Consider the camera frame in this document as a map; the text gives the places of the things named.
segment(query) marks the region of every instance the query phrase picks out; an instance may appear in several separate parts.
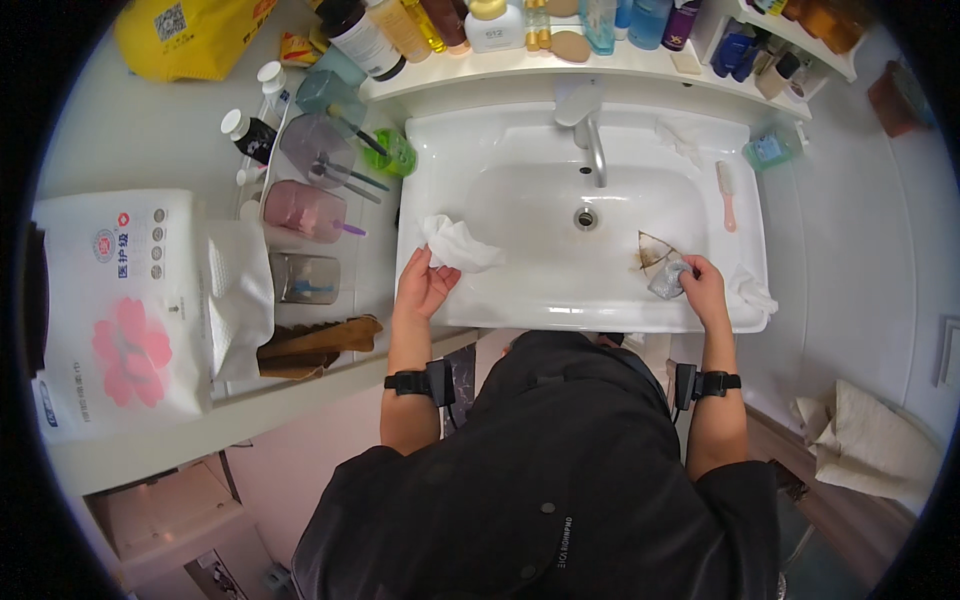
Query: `brown cloth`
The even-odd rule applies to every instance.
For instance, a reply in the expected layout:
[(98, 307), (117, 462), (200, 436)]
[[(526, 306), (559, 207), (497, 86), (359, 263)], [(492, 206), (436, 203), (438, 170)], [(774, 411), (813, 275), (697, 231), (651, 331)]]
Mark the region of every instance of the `brown cloth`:
[(274, 337), (256, 352), (260, 375), (306, 379), (321, 377), (340, 352), (373, 350), (373, 336), (383, 331), (376, 317), (362, 315), (345, 323), (277, 326)]

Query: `white sink basin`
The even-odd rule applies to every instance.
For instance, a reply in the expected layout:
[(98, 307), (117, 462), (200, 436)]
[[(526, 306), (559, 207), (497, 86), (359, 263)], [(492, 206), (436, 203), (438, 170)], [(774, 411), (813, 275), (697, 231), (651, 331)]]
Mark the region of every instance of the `white sink basin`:
[[(746, 126), (660, 108), (605, 104), (600, 138), (608, 186), (582, 174), (587, 151), (556, 125), (553, 103), (470, 108), (410, 119), (419, 153), (403, 183), (396, 273), (423, 244), (420, 221), (443, 213), (477, 240), (507, 252), (507, 264), (464, 274), (434, 324), (591, 331), (702, 331), (686, 296), (647, 291), (637, 257), (643, 230), (683, 253), (711, 260), (729, 278), (742, 263), (767, 282), (756, 179), (740, 149)], [(703, 169), (660, 143), (661, 119), (698, 147)], [(736, 187), (737, 231), (723, 226), (714, 163), (725, 159)], [(589, 207), (596, 226), (577, 228)], [(757, 332), (764, 315), (728, 294), (734, 331)]]

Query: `hand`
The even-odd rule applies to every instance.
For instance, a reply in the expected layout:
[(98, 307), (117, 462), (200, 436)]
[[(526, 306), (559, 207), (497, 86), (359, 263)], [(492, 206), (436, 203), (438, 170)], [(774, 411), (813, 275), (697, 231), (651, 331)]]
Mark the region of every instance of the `hand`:
[(727, 314), (727, 297), (724, 293), (723, 276), (720, 271), (699, 254), (684, 256), (693, 273), (680, 273), (680, 284), (693, 312), (700, 317), (705, 329), (730, 327)]
[(423, 318), (433, 317), (446, 300), (453, 286), (460, 280), (460, 270), (449, 267), (430, 268), (433, 253), (429, 246), (417, 248), (407, 266), (400, 274), (396, 287), (394, 317)]

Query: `green bottle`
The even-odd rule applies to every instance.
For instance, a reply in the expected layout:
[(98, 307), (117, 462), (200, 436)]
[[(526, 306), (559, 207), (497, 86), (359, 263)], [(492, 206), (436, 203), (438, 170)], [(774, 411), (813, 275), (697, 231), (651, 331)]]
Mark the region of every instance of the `green bottle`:
[(764, 171), (793, 158), (790, 147), (777, 132), (767, 133), (748, 142), (743, 147), (743, 155), (750, 166), (754, 167), (754, 171)]
[(372, 148), (364, 148), (363, 158), (371, 167), (397, 177), (407, 177), (417, 168), (417, 151), (402, 135), (391, 129), (373, 132), (376, 141), (387, 151), (383, 156)]
[(743, 155), (755, 171), (765, 171), (801, 156), (808, 143), (803, 123), (778, 123), (768, 133), (748, 142)]

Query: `qr code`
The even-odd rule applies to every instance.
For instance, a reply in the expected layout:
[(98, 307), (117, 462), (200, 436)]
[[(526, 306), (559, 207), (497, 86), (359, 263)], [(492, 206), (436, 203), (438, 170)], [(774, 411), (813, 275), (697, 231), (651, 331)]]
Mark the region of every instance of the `qr code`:
[(183, 18), (183, 6), (180, 2), (160, 13), (154, 19), (154, 29), (160, 41), (166, 41), (186, 29), (186, 19)]

